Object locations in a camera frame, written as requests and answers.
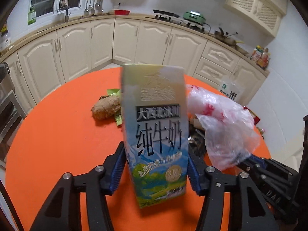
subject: orange table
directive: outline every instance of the orange table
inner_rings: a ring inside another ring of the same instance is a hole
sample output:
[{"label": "orange table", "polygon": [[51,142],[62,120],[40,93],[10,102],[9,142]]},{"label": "orange table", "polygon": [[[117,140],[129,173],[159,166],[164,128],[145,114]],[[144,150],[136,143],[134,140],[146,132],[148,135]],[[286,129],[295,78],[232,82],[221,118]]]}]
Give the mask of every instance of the orange table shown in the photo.
[{"label": "orange table", "polygon": [[[120,87],[120,75],[120,68],[106,69],[66,83],[42,100],[21,125],[7,157],[6,187],[25,230],[63,173],[89,172],[123,140],[122,128],[112,117],[96,122],[90,111],[106,89]],[[185,81],[218,93],[192,77],[186,76]],[[270,157],[263,141],[255,155]],[[107,196],[116,231],[195,230],[203,200],[187,181],[185,195],[140,210],[127,166],[119,189]],[[221,230],[227,230],[228,203],[226,193]],[[83,230],[89,230],[84,194],[81,217]]]}]

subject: green appliance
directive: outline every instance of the green appliance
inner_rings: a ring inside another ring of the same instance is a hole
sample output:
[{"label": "green appliance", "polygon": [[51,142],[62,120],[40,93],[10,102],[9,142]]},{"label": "green appliance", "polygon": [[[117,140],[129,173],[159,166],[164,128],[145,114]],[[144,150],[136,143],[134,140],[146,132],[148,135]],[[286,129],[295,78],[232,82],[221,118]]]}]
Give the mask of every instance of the green appliance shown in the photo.
[{"label": "green appliance", "polygon": [[188,21],[196,22],[196,23],[199,23],[199,24],[205,23],[204,16],[202,14],[200,14],[199,12],[194,12],[194,11],[185,12],[184,15],[183,15],[183,18],[188,20]]}]

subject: wooden countertop edge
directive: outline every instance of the wooden countertop edge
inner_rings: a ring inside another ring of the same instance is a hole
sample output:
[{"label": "wooden countertop edge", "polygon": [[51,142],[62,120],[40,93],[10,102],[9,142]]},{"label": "wooden countertop edge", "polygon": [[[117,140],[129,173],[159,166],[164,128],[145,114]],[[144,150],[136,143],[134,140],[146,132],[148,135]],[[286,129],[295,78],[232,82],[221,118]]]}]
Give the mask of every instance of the wooden countertop edge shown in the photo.
[{"label": "wooden countertop edge", "polygon": [[208,40],[210,40],[210,41],[230,50],[231,52],[238,55],[240,58],[247,61],[254,68],[259,70],[265,77],[268,77],[268,75],[270,73],[268,70],[263,70],[262,68],[260,68],[255,62],[251,61],[249,58],[242,55],[241,53],[239,53],[238,51],[236,51],[232,47],[228,46],[227,44],[222,43],[221,41],[217,40],[216,38],[214,38],[212,36],[209,36],[207,34],[204,34],[204,33],[201,33],[201,32],[195,31],[193,29],[186,28],[184,26],[180,26],[180,25],[177,25],[177,24],[174,24],[174,23],[157,20],[157,19],[154,18],[153,15],[150,15],[150,14],[149,15],[147,15],[147,14],[130,14],[128,16],[102,15],[102,16],[95,16],[95,17],[86,17],[86,18],[81,18],[81,19],[74,19],[73,18],[71,21],[68,21],[66,23],[57,23],[56,25],[50,24],[50,25],[44,26],[43,28],[40,28],[40,29],[38,29],[34,32],[31,32],[28,35],[21,38],[20,40],[16,41],[14,43],[14,47],[12,49],[10,49],[9,51],[7,51],[3,56],[0,57],[0,63],[2,61],[4,61],[6,58],[8,58],[15,51],[20,49],[22,46],[28,44],[29,42],[35,40],[36,38],[39,38],[43,35],[46,35],[46,34],[52,32],[52,31],[55,31],[55,30],[58,30],[60,28],[64,28],[64,27],[67,27],[67,26],[71,26],[71,25],[74,25],[74,24],[77,24],[77,23],[100,20],[100,19],[108,19],[108,18],[123,18],[123,19],[135,19],[135,20],[149,21],[149,22],[160,23],[160,24],[164,24],[164,25],[167,25],[167,26],[170,26],[170,27],[185,30],[187,32],[193,33],[193,34],[198,35],[200,37],[206,38],[206,39],[208,39]]}]

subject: red plastic container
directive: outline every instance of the red plastic container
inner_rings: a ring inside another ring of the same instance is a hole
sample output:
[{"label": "red plastic container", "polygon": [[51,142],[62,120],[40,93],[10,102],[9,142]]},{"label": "red plastic container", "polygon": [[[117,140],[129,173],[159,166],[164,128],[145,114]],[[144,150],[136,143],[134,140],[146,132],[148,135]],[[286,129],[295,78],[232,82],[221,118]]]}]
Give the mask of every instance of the red plastic container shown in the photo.
[{"label": "red plastic container", "polygon": [[114,11],[116,16],[127,16],[130,12],[130,10],[123,10],[123,9],[115,9]]}]

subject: gas stove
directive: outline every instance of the gas stove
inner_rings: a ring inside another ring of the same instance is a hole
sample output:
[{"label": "gas stove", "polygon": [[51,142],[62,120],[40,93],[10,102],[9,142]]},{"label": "gas stove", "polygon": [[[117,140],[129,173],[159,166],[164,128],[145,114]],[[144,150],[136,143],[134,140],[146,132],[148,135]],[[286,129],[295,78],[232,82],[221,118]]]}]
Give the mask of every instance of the gas stove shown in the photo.
[{"label": "gas stove", "polygon": [[167,22],[174,23],[174,24],[177,24],[177,25],[181,25],[181,26],[184,26],[184,27],[188,27],[190,29],[193,29],[193,30],[196,30],[196,31],[199,31],[199,32],[203,32],[203,33],[206,33],[205,30],[204,30],[204,26],[207,25],[209,27],[209,31],[207,33],[209,34],[209,32],[211,31],[211,26],[206,24],[206,23],[199,24],[199,23],[181,18],[177,14],[166,12],[166,11],[155,10],[155,9],[153,11],[155,13],[155,19],[157,19],[157,20],[167,21]]}]

